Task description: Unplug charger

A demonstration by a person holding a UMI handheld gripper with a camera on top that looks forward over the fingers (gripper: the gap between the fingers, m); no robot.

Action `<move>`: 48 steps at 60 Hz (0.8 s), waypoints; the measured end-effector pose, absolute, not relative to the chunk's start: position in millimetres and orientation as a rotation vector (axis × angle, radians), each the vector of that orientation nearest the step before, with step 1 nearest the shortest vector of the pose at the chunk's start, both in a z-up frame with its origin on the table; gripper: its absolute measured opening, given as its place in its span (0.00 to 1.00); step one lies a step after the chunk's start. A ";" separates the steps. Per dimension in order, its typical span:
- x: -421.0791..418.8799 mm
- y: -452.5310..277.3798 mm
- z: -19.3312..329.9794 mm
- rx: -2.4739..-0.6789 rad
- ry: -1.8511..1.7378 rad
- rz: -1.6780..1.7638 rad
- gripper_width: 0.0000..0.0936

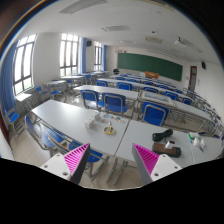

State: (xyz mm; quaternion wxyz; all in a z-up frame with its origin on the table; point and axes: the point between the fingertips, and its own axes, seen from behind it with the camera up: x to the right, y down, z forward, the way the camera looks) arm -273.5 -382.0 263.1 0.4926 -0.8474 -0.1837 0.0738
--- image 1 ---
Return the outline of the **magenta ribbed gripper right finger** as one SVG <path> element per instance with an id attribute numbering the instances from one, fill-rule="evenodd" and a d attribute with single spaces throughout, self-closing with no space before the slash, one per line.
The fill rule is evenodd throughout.
<path id="1" fill-rule="evenodd" d="M 132 155 L 137 164 L 143 185 L 181 170 L 181 167 L 168 155 L 158 155 L 138 144 L 132 145 Z"/>

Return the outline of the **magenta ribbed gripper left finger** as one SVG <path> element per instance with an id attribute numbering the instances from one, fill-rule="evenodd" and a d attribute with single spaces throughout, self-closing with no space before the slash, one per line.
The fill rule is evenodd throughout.
<path id="1" fill-rule="evenodd" d="M 55 154 L 41 168 L 72 183 L 79 184 L 89 156 L 90 144 L 87 143 L 65 155 Z"/>

